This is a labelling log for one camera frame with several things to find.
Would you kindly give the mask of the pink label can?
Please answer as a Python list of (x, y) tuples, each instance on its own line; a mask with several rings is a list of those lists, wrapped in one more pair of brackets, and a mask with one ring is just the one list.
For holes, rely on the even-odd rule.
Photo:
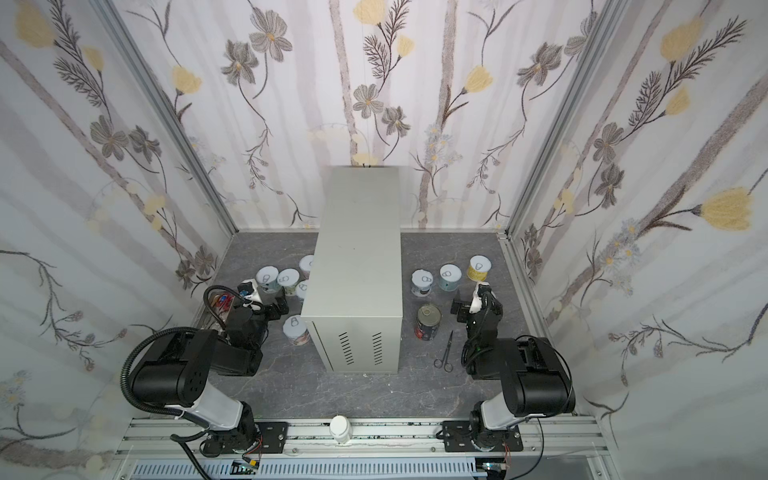
[(283, 333), (294, 346), (302, 346), (311, 339), (307, 325), (300, 315), (292, 315), (283, 323)]

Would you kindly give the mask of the dark blue tomato can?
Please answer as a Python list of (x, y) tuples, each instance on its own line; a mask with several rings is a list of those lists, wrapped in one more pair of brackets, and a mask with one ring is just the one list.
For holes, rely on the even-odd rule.
[(432, 340), (439, 328), (441, 318), (442, 314), (436, 305), (432, 303), (421, 305), (417, 310), (415, 336), (422, 341)]

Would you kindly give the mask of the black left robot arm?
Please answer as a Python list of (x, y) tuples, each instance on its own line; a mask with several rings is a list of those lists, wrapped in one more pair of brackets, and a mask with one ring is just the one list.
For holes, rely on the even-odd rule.
[(203, 298), (215, 327), (171, 327), (141, 341), (122, 366), (122, 394), (138, 410), (200, 427), (194, 435), (171, 437), (185, 452), (198, 441), (206, 458), (279, 454), (287, 423), (257, 421), (247, 402), (224, 394), (209, 377), (258, 372), (270, 323), (289, 312), (285, 291), (278, 288), (264, 300), (256, 282), (248, 280), (235, 289), (212, 285)]

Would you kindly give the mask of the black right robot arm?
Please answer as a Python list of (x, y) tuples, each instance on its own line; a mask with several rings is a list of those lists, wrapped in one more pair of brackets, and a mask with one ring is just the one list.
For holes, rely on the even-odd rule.
[(461, 444), (492, 451), (521, 423), (574, 411), (569, 368), (548, 339), (529, 334), (500, 338), (503, 308), (495, 299), (482, 300), (478, 307), (455, 300), (451, 313), (466, 326), (462, 368), (474, 380), (501, 383), (499, 394), (475, 404)]

